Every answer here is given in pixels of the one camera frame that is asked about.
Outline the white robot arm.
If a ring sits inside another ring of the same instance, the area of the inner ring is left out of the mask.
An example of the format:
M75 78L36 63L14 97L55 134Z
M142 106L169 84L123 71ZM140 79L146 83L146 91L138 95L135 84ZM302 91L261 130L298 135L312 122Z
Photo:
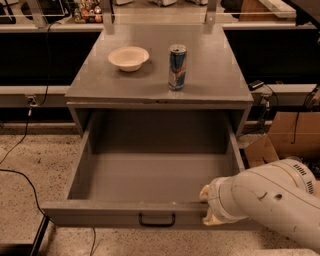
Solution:
M205 185L207 226L250 218L315 252L320 250L320 199L311 170L294 159L253 167Z

